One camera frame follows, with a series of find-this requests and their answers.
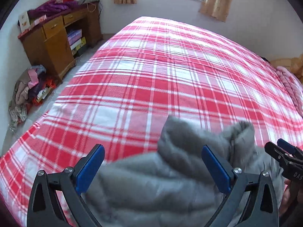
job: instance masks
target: blue gripper pad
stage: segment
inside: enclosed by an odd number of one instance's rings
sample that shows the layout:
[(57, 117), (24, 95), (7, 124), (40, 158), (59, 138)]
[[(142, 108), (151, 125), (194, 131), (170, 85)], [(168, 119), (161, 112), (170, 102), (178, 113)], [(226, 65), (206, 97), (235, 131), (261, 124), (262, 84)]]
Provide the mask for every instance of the blue gripper pad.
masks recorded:
[(284, 149), (286, 152), (294, 155), (294, 153), (295, 153), (295, 147), (293, 145), (289, 144), (288, 142), (284, 141), (283, 139), (281, 139), (281, 138), (278, 139), (277, 145), (280, 148)]
[(99, 167), (104, 160), (104, 157), (105, 149), (102, 145), (100, 145), (84, 165), (76, 178), (75, 189), (79, 195), (81, 193), (85, 193), (88, 190), (91, 182), (93, 181)]
[(230, 177), (207, 145), (203, 146), (201, 155), (219, 191), (223, 194), (229, 194), (231, 192)]

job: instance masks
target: human hand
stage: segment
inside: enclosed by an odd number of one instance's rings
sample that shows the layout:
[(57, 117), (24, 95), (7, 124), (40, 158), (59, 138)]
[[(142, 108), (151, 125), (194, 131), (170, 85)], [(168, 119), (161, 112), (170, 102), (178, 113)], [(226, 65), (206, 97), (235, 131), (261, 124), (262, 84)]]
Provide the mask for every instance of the human hand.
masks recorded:
[[(284, 181), (284, 183), (287, 185), (287, 187), (282, 196), (282, 201), (281, 201), (281, 205), (279, 208), (279, 216), (283, 215), (287, 211), (287, 209), (289, 208), (291, 203), (293, 202), (293, 199), (291, 199), (291, 196), (290, 196), (291, 181), (289, 179), (286, 179)], [(297, 200), (299, 203), (303, 203), (303, 186), (301, 186), (301, 188), (298, 192)]]

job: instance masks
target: purple box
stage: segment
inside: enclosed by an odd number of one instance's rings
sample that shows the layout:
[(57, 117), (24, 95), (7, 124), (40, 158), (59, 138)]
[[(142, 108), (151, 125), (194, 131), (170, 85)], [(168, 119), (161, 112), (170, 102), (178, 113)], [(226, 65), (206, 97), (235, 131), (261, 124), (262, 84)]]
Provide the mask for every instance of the purple box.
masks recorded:
[(69, 40), (69, 45), (72, 45), (74, 42), (79, 40), (82, 37), (82, 30), (72, 31), (67, 35), (67, 39)]

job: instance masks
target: black cord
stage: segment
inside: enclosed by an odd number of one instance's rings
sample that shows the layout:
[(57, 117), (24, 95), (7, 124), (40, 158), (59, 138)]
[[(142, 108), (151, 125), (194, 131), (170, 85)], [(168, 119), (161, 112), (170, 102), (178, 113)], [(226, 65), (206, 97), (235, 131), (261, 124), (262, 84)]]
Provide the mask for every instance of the black cord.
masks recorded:
[(100, 6), (99, 6), (100, 12), (99, 12), (98, 20), (100, 20), (101, 12), (102, 12), (102, 10), (103, 10), (103, 5), (102, 5), (102, 3), (101, 3), (100, 1), (99, 1), (99, 5), (101, 5), (101, 8), (100, 8)]

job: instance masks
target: wooden desk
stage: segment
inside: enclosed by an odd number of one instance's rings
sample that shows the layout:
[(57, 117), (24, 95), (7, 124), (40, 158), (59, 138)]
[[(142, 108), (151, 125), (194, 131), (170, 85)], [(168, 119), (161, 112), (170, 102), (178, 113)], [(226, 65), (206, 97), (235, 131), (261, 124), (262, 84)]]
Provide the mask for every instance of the wooden desk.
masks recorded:
[(94, 5), (88, 4), (88, 7), (58, 16), (25, 34), (20, 40), (31, 65), (41, 64), (48, 75), (62, 80), (75, 64), (66, 30), (82, 29), (86, 43), (94, 47), (103, 38), (98, 17), (97, 1)]

